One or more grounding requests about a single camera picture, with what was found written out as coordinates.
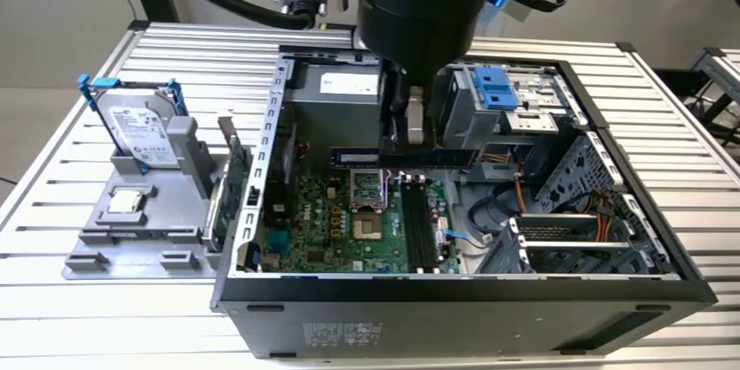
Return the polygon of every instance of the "metal chassis frame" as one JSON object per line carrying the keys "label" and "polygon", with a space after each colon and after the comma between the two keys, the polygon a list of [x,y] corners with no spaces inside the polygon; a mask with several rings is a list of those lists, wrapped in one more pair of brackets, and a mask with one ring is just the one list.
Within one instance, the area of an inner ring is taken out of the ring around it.
{"label": "metal chassis frame", "polygon": [[[655,321],[643,322],[636,328],[622,332],[599,345],[588,342],[570,343],[558,347],[562,354],[603,354],[627,345],[630,341],[655,331],[696,312],[718,301],[710,285],[702,278],[686,249],[671,230],[668,222],[663,217],[658,205],[648,194],[644,184],[634,171],[630,160],[619,147],[608,129],[608,123],[596,107],[579,77],[575,75],[571,65],[564,61],[528,60],[528,59],[491,59],[478,58],[486,61],[543,63],[554,65],[563,75],[568,87],[576,97],[583,111],[587,113],[591,130],[602,140],[607,151],[611,153],[616,167],[623,175],[626,191],[636,198],[640,207],[654,224],[670,256],[676,265],[676,273],[683,280],[651,281],[643,279],[590,281],[580,279],[566,280],[451,280],[444,276],[432,279],[344,279],[342,277],[280,279],[272,277],[251,276],[239,272],[235,267],[235,256],[238,247],[231,248],[232,259],[222,262],[222,269],[214,287],[212,308],[224,308],[227,311],[247,309],[240,317],[232,316],[235,321],[244,320],[246,315],[284,311],[286,305],[303,305],[304,303],[326,302],[327,307],[344,302],[634,302],[638,310],[660,311],[660,318]],[[475,56],[468,56],[466,61],[475,61]],[[271,87],[271,99],[266,115],[264,130],[276,126],[279,108],[283,101],[283,93],[287,80],[291,78],[292,60],[279,59],[276,64],[274,85]],[[252,165],[252,173],[256,170],[266,172],[272,152],[272,141],[263,137],[258,147],[258,162]],[[267,158],[260,159],[259,154],[266,153]],[[258,190],[258,199],[262,200],[264,186],[255,188],[250,180],[248,193]],[[254,233],[258,226],[259,209],[262,204],[248,204],[243,210],[243,220],[238,227],[238,233],[248,235]],[[295,357],[291,352],[259,352],[262,357]]]}

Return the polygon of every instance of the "slotted metal surface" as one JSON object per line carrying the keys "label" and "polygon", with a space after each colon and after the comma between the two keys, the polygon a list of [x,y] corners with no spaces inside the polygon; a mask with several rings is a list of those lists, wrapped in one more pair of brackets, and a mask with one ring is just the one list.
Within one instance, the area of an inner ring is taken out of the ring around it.
{"label": "slotted metal surface", "polygon": [[[242,140],[255,143],[279,43],[347,48],[351,36],[154,24],[127,34],[100,75],[131,81],[176,77],[198,136],[214,153],[226,153],[216,111],[232,109]],[[640,57],[612,44],[482,39],[472,53],[571,62],[719,294],[716,307],[604,358],[256,361],[228,318],[208,309],[212,281],[63,279],[64,254],[112,169],[112,145],[80,101],[0,209],[0,357],[11,357],[0,367],[739,368],[740,194],[727,155]]]}
{"label": "slotted metal surface", "polygon": [[519,234],[527,240],[536,240],[540,242],[578,242],[591,241],[591,236],[580,234],[570,227],[519,227]]}

